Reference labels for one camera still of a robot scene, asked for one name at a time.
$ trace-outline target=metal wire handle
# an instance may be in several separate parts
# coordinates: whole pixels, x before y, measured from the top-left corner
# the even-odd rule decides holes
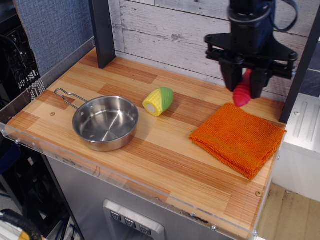
[[[70,106],[74,107],[74,108],[77,109],[77,110],[78,110],[79,108],[76,107],[75,105],[73,105],[73,104],[72,104],[71,102],[69,102],[68,100],[66,100],[65,96],[63,96],[63,95],[61,95],[60,93],[58,93],[58,91],[62,91],[62,92],[64,92],[64,93],[67,94],[67,95],[75,96],[76,98],[78,98],[78,99],[80,99],[80,100],[82,100],[82,101],[84,101],[84,102],[88,102],[87,100],[83,99],[82,97],[80,97],[80,96],[78,96],[78,95],[76,95],[76,94],[74,94],[74,93],[67,92],[67,91],[63,90],[62,88],[57,88],[57,89],[54,91],[55,94],[57,94],[58,96],[60,96],[60,97],[63,98],[63,101],[65,101],[67,104],[69,104]]]

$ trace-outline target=saucepan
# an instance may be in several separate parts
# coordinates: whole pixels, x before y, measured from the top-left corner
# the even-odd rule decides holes
[[[85,103],[77,108],[58,91]],[[109,152],[122,148],[134,138],[139,112],[130,100],[121,96],[101,96],[87,101],[62,88],[54,92],[77,109],[72,119],[73,130],[89,149]]]

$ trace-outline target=red toy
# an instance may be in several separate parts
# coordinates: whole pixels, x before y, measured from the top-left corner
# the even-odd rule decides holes
[[[251,92],[250,92],[251,73],[252,73],[252,70],[247,69],[245,74],[242,76],[241,82],[236,86],[236,88],[233,91],[233,101],[238,108],[241,108],[244,105],[247,105],[252,99]]]

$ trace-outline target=yellow toy corn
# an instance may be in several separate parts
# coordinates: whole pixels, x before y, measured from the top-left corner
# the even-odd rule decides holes
[[[149,114],[158,117],[171,106],[173,100],[174,91],[169,87],[160,87],[150,93],[142,105]]]

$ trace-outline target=folded cloth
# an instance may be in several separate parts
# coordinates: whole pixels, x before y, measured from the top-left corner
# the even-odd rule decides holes
[[[285,130],[226,103],[189,137],[252,180],[280,146]]]

